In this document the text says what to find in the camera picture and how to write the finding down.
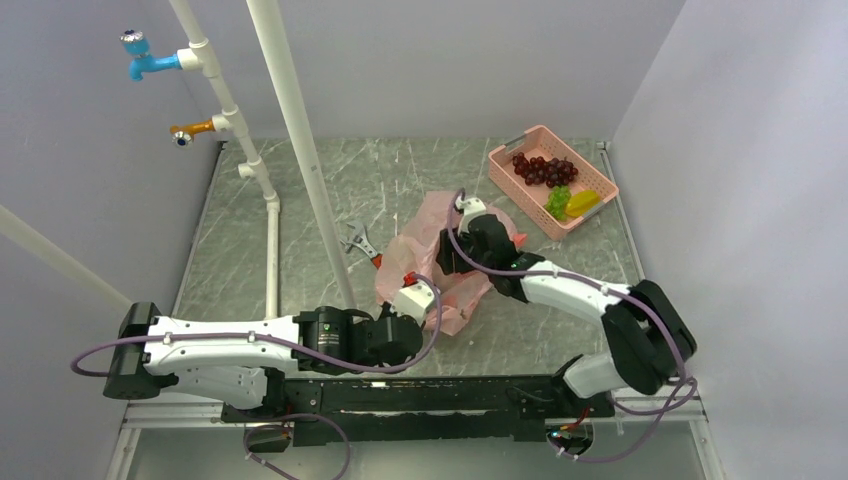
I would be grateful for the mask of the pink plastic bag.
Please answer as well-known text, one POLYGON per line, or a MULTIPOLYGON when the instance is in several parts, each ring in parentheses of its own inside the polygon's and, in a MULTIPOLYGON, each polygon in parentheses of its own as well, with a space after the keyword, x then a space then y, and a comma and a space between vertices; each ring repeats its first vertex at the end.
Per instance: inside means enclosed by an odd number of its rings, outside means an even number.
POLYGON ((448 225, 452 199, 453 194, 448 191, 431 191, 425 195, 416 214, 384 249, 375 289, 379 303, 391 302, 403 286, 404 276, 412 272, 426 276, 441 293, 441 331, 454 336, 468 324, 492 284, 479 272, 446 275, 437 264, 440 232, 448 225))

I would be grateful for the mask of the green fake grapes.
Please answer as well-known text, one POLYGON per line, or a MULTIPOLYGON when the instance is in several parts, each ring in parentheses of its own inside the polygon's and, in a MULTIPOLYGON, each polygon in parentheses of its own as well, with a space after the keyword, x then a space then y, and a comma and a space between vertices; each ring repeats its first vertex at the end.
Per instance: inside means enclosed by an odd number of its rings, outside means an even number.
POLYGON ((565 222, 567 219, 566 206, 570 199, 571 191, 568 186, 554 186, 548 194, 544 209, 558 222, 565 222))

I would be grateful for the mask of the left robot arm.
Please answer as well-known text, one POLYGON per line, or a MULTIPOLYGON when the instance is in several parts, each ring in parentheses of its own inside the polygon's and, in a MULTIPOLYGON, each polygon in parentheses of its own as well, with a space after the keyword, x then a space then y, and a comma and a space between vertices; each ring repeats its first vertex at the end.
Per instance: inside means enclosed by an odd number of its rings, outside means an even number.
POLYGON ((204 322, 163 315, 135 303, 120 327, 103 394, 120 400, 165 390, 252 410, 264 420, 287 406, 287 372, 323 375, 396 373, 424 349, 432 303, 384 303, 378 318, 318 307, 261 321, 204 322))

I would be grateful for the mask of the yellow fake fruit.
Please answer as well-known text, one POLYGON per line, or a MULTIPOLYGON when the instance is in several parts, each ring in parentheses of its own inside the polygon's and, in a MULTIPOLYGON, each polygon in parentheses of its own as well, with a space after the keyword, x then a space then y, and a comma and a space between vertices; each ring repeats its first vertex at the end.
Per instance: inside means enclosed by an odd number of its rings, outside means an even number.
POLYGON ((566 202, 564 213, 567 217, 578 218, 585 215, 602 201, 598 193, 593 190, 584 190, 572 194, 566 202))

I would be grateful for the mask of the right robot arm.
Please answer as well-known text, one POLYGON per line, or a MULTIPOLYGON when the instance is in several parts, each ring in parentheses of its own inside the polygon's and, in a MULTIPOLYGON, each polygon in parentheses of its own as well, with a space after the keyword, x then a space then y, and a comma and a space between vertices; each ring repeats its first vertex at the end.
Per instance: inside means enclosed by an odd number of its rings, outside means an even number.
POLYGON ((697 344, 658 284, 611 284, 519 250, 504 224, 486 211, 451 210, 437 263, 446 274, 479 272, 504 297, 563 311, 598 327, 606 351, 568 360, 552 380, 557 411, 574 415, 595 395, 630 388, 652 395, 689 380, 697 344))

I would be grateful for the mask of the purple fake grapes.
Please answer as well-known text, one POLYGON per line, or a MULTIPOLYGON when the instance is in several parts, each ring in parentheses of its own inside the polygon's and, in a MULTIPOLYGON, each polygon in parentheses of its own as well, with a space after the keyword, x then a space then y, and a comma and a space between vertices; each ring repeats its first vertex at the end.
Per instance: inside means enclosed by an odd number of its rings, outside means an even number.
POLYGON ((557 185, 569 185, 579 173, 577 167, 569 160, 556 157, 545 160, 541 156, 528 157, 521 152, 511 157, 511 164, 514 173, 521 177, 526 185, 545 185, 550 189, 557 185))

